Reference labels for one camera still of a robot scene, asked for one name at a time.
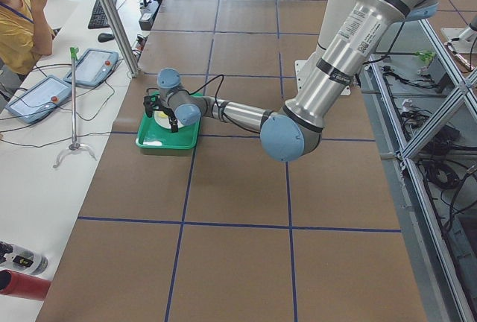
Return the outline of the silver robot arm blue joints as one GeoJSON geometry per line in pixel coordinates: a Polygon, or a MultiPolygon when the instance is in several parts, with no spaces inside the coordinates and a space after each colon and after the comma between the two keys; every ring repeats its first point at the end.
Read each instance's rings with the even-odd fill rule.
{"type": "Polygon", "coordinates": [[[375,51],[388,27],[432,16],[437,0],[355,0],[346,20],[324,55],[329,77],[305,92],[288,99],[277,111],[264,110],[217,97],[194,97],[183,88],[175,69],[162,69],[157,77],[159,95],[165,106],[179,116],[179,110],[192,111],[181,118],[190,125],[203,117],[234,124],[259,133],[267,154],[280,162],[290,162],[310,153],[319,145],[324,117],[346,86],[353,82],[370,54],[375,51]]]}

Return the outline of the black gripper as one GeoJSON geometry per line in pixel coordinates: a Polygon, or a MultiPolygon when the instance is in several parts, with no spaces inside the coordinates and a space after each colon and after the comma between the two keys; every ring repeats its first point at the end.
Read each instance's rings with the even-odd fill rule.
{"type": "Polygon", "coordinates": [[[174,111],[170,107],[165,106],[161,98],[158,98],[156,100],[156,111],[163,112],[165,115],[168,116],[168,123],[171,132],[178,131],[178,120],[175,118],[174,111]]]}

